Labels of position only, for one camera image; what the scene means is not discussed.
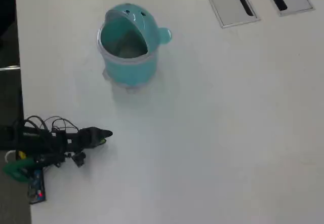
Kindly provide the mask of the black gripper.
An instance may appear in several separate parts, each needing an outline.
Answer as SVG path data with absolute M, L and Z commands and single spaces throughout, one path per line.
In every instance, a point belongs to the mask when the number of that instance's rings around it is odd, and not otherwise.
M 67 149 L 69 151 L 82 151 L 83 149 L 95 148 L 105 144 L 107 142 L 105 138 L 112 135 L 113 132 L 110 130 L 96 127 L 83 128 L 75 133 L 67 133 L 67 139 L 71 141 L 68 143 Z

